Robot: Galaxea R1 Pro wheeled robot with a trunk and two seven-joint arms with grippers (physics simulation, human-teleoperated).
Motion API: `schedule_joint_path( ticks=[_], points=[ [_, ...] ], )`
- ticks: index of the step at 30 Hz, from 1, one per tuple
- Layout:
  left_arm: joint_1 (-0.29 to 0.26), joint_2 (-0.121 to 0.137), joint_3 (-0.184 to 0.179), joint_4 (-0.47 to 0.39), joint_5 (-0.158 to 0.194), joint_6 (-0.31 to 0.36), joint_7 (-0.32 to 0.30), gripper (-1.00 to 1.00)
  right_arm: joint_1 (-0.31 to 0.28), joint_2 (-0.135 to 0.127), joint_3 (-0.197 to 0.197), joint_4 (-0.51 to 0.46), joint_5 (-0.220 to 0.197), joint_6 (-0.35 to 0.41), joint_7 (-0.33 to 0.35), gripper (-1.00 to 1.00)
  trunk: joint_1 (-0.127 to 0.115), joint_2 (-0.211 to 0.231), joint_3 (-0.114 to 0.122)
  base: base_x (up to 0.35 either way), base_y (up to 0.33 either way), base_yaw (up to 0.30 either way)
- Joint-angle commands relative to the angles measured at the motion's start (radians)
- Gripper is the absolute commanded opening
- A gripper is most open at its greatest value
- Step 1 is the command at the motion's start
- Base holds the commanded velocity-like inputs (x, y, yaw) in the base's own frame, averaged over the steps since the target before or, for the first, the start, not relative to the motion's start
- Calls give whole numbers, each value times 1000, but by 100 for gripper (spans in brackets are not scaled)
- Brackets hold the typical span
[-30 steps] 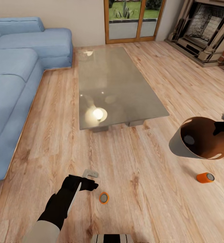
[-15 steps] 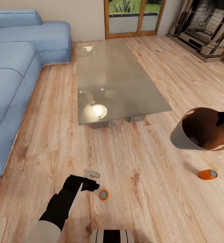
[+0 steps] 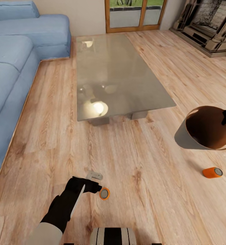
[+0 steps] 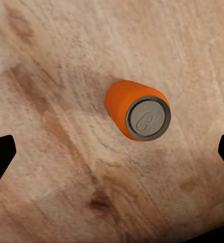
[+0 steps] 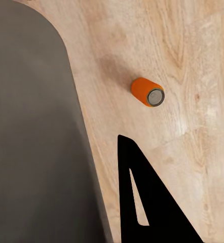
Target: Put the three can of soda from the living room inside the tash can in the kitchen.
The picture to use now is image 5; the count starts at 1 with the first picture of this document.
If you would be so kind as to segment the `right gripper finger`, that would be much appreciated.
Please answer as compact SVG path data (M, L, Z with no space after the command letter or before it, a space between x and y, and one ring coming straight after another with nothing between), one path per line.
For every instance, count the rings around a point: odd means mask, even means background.
M149 223L137 221L130 170ZM122 243L203 243L173 196L131 138L118 135Z

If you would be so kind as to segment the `trash can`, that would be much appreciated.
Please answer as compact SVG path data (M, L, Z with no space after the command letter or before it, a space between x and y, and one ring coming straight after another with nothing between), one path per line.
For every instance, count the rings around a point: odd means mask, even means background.
M114 243L65 43L0 0L0 243Z

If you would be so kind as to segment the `can of soda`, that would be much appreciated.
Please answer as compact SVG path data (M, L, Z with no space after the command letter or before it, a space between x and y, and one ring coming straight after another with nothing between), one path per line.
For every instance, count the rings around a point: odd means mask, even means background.
M131 85L131 93L148 107L158 107L165 99L164 89L144 77L137 78Z

